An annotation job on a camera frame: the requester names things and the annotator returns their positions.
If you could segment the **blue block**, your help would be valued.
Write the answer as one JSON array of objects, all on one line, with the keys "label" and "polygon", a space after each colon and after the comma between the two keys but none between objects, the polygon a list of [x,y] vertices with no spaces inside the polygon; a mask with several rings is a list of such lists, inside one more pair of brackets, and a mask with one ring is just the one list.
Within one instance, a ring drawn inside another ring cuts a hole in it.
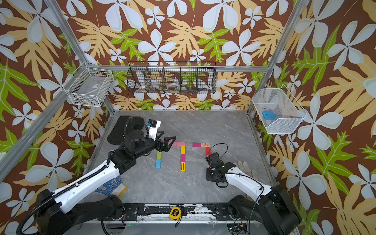
[{"label": "blue block", "polygon": [[161,168],[161,159],[157,159],[156,160],[155,168],[156,169],[160,169]]}]

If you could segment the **yellow red striped block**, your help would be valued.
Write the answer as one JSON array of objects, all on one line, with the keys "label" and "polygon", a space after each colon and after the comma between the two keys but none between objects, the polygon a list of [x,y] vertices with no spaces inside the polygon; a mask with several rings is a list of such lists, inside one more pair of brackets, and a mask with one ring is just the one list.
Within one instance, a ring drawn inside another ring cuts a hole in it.
[{"label": "yellow red striped block", "polygon": [[180,171],[181,172],[185,172],[186,171],[186,163],[185,162],[181,162],[180,163]]}]

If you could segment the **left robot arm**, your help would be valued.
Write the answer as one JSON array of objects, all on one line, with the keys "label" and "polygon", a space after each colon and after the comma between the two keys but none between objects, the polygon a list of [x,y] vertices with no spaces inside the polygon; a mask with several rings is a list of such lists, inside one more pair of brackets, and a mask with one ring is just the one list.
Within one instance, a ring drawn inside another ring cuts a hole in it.
[{"label": "left robot arm", "polygon": [[54,192],[43,191],[37,197],[37,206],[20,222],[16,233],[24,234],[23,228],[32,217],[39,228],[39,235],[62,235],[71,227],[99,218],[119,219],[123,216],[123,203],[115,195],[96,201],[81,203],[90,193],[108,181],[122,175],[133,167],[137,159],[153,150],[168,152],[176,137],[165,137],[157,131],[153,139],[142,130],[130,131],[124,136],[119,148],[108,153],[107,160],[100,166],[69,185]]}]

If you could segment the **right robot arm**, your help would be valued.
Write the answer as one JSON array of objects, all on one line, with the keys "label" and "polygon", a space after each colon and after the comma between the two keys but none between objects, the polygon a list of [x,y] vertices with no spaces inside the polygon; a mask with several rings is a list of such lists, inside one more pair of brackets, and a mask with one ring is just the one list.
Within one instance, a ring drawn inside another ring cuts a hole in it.
[{"label": "right robot arm", "polygon": [[280,186],[269,186],[245,174],[235,164],[224,163],[218,153],[206,157],[209,167],[206,180],[235,186],[250,199],[238,195],[228,202],[234,219],[247,218],[260,222],[270,235],[289,235],[302,217],[287,191]]}]

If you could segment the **black plastic case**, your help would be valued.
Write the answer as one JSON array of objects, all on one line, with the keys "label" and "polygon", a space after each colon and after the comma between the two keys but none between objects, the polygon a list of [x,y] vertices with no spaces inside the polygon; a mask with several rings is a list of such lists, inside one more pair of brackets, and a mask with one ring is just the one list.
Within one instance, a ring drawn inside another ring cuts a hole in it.
[{"label": "black plastic case", "polygon": [[[126,124],[126,121],[131,116],[120,116],[114,126],[114,128],[111,130],[109,136],[107,137],[107,141],[111,145],[120,145],[123,141],[123,130]],[[132,117],[133,118],[133,124],[135,129],[142,130],[145,121],[142,117]]]}]

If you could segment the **white work glove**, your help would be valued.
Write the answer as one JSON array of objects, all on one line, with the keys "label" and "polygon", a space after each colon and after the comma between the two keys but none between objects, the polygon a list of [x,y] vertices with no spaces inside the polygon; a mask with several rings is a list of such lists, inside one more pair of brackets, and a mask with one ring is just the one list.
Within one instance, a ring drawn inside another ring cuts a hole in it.
[{"label": "white work glove", "polygon": [[246,161],[237,161],[235,165],[246,175],[259,180],[258,174],[255,169],[252,169],[249,167],[248,163]]}]

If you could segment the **blue knit glove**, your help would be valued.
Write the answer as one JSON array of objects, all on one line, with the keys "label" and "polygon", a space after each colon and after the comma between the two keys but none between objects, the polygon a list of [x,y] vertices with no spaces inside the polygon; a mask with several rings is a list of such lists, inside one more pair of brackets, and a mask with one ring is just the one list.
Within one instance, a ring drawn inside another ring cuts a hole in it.
[{"label": "blue knit glove", "polygon": [[115,177],[102,186],[95,190],[95,193],[101,194],[104,196],[112,196],[115,195],[117,197],[121,197],[127,190],[127,186],[125,186],[122,182],[122,178],[120,176]]}]

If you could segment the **yellow tape measure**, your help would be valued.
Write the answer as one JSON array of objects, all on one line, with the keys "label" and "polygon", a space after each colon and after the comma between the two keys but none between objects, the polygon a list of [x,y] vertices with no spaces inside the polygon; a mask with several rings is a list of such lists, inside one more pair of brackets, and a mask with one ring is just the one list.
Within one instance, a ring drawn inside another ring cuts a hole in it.
[{"label": "yellow tape measure", "polygon": [[181,207],[174,206],[172,207],[170,213],[169,213],[169,218],[172,220],[179,220],[182,217],[183,209]]}]

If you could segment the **blue object in basket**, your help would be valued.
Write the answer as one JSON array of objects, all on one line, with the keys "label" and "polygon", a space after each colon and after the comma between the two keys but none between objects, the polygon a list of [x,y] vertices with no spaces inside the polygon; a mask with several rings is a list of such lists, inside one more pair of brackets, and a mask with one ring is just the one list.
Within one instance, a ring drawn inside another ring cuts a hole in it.
[{"label": "blue object in basket", "polygon": [[265,120],[274,120],[276,118],[274,112],[269,110],[264,110],[262,116]]}]

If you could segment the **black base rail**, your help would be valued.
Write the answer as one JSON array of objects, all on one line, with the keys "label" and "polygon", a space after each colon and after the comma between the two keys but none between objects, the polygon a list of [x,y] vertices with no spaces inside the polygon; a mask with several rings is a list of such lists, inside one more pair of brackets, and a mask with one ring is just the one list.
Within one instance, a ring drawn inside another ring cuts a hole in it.
[{"label": "black base rail", "polygon": [[119,211],[106,220],[135,223],[174,222],[169,217],[178,208],[183,222],[233,222],[248,219],[256,210],[235,203],[124,203]]}]

